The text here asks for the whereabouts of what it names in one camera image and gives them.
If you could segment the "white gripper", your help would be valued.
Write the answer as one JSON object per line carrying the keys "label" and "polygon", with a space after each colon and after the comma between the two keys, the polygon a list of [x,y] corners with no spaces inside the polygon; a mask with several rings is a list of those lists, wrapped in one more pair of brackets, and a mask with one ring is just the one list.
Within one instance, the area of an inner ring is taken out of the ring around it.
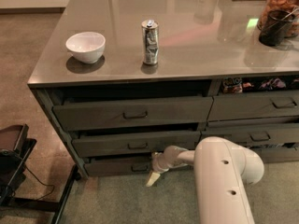
{"label": "white gripper", "polygon": [[185,161],[182,161],[179,157],[179,155],[185,151],[186,148],[183,147],[169,146],[163,152],[154,152],[151,159],[153,171],[149,172],[146,186],[152,187],[162,173],[170,169],[186,166]]}

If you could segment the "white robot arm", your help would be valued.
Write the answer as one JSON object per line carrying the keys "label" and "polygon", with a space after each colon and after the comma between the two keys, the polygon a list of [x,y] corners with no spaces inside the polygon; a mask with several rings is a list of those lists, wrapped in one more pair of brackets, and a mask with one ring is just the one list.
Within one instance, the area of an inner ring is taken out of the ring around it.
{"label": "white robot arm", "polygon": [[245,186],[263,178],[257,153],[216,136],[203,139],[194,150],[169,146],[152,154],[147,185],[187,165],[194,170],[200,224],[255,224]]}

